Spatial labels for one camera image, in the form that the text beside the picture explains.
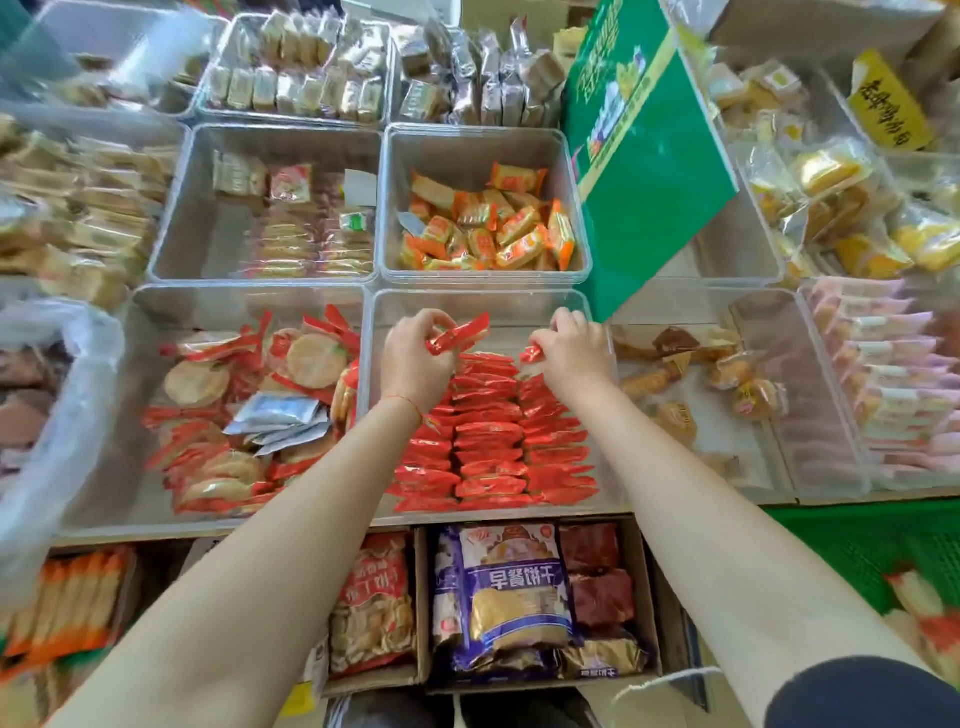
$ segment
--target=hand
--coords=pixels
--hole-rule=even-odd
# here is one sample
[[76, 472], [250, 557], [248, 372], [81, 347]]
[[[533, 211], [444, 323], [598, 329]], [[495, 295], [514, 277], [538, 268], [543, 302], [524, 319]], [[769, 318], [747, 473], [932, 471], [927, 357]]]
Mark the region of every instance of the hand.
[[587, 321], [582, 311], [558, 308], [550, 330], [530, 334], [546, 356], [543, 376], [558, 399], [573, 408], [573, 402], [589, 394], [597, 384], [613, 383], [613, 360], [607, 334], [600, 324]]
[[440, 403], [453, 376], [456, 354], [434, 356], [426, 350], [426, 340], [440, 333], [437, 326], [457, 325], [442, 311], [425, 308], [413, 318], [400, 319], [387, 334], [380, 369], [381, 399], [399, 395], [419, 407], [423, 415]]

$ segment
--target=breakfast biscuit bag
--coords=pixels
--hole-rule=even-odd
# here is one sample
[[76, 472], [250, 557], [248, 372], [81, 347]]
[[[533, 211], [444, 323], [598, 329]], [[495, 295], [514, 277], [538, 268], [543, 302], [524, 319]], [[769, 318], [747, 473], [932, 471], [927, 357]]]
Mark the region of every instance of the breakfast biscuit bag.
[[505, 649], [564, 646], [574, 634], [569, 587], [549, 523], [463, 528], [458, 669]]

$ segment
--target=yellow price sign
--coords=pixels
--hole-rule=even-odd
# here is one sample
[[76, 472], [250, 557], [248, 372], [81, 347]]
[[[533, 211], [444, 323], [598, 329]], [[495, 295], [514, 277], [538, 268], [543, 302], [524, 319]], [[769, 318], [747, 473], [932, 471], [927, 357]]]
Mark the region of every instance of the yellow price sign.
[[860, 126], [880, 147], [913, 152], [934, 140], [920, 104], [876, 50], [865, 51], [853, 62], [848, 102]]

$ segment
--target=snack bag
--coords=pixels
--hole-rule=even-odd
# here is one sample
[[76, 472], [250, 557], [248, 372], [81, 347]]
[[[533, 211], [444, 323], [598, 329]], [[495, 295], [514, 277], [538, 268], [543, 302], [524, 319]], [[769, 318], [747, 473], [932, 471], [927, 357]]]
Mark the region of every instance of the snack bag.
[[382, 667], [413, 654], [414, 610], [406, 537], [368, 536], [330, 616], [330, 676]]
[[456, 667], [470, 668], [505, 649], [570, 642], [569, 590], [553, 525], [463, 528], [460, 544], [464, 644], [454, 654]]

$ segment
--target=forearm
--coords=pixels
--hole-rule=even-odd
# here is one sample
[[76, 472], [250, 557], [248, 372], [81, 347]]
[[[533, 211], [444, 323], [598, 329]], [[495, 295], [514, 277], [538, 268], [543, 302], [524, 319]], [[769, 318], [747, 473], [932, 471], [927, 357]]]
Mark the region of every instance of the forearm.
[[797, 672], [848, 655], [921, 661], [816, 554], [612, 384], [573, 405], [754, 725]]
[[[111, 725], [206, 723], [190, 713], [197, 706], [211, 725], [273, 725], [419, 423], [409, 402], [380, 402], [174, 584], [52, 724], [92, 725], [84, 716]], [[111, 707], [102, 696], [115, 692], [130, 702], [103, 720]]]

